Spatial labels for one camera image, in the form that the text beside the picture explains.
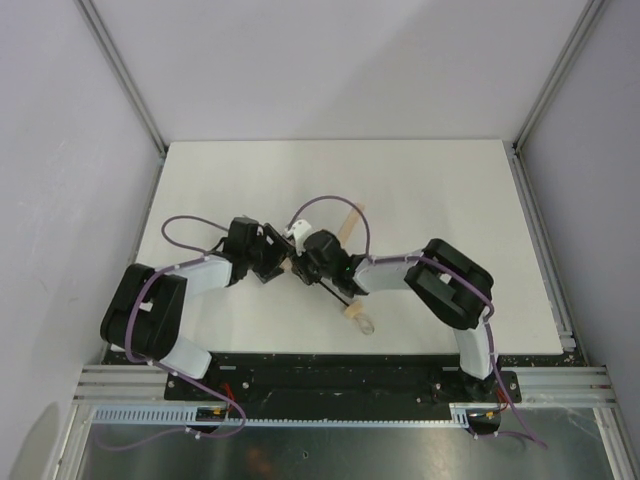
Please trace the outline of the beige folding umbrella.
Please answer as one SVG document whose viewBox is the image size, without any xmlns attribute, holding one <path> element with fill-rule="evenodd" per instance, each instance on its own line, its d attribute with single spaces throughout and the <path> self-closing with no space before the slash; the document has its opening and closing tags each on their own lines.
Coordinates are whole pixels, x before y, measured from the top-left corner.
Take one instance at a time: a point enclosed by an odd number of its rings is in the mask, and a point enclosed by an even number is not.
<svg viewBox="0 0 640 480">
<path fill-rule="evenodd" d="M 350 207 L 350 212 L 336 234 L 327 230 L 313 230 L 313 233 L 304 242 L 303 252 L 315 255 L 324 263 L 322 282 L 315 285 L 322 286 L 343 304 L 343 315 L 350 319 L 362 334 L 371 335 L 375 332 L 374 323 L 358 299 L 364 294 L 364 290 L 355 283 L 356 267 L 370 257 L 371 228 L 364 214 L 365 205 L 339 195 L 327 194 L 314 197 L 296 210 L 284 233 L 294 221 L 302 219 L 301 216 L 306 209 L 323 201 L 344 203 Z M 361 222 L 364 227 L 364 252 L 359 255 L 350 255 L 344 249 L 344 244 L 349 240 L 358 222 Z M 295 247 L 289 259 L 282 263 L 285 272 L 292 273 L 292 258 L 294 256 L 299 256 Z"/>
</svg>

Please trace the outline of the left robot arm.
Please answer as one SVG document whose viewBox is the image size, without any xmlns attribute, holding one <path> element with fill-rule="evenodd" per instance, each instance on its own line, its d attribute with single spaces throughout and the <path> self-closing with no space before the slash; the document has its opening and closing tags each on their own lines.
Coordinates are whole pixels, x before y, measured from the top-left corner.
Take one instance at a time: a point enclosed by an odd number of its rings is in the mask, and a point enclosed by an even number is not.
<svg viewBox="0 0 640 480">
<path fill-rule="evenodd" d="M 131 363 L 158 363 L 202 379 L 211 353 L 180 333 L 184 307 L 195 297 L 231 287 L 252 271 L 267 282 L 296 252 L 290 232 L 247 217 L 232 220 L 218 245 L 192 260 L 164 268 L 129 265 L 100 326 L 101 338 Z"/>
</svg>

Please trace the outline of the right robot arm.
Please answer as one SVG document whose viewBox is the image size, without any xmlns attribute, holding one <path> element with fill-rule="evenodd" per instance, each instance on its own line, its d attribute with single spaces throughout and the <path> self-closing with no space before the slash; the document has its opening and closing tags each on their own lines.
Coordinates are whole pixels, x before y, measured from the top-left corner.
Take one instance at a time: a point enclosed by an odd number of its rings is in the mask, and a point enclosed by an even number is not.
<svg viewBox="0 0 640 480">
<path fill-rule="evenodd" d="M 461 388 L 480 402 L 494 394 L 497 356 L 489 320 L 494 313 L 493 277 L 442 239 L 396 256 L 350 255 L 337 237 L 311 234 L 291 257 L 292 271 L 311 285 L 329 280 L 354 299 L 380 291 L 412 291 L 450 327 L 459 349 Z"/>
</svg>

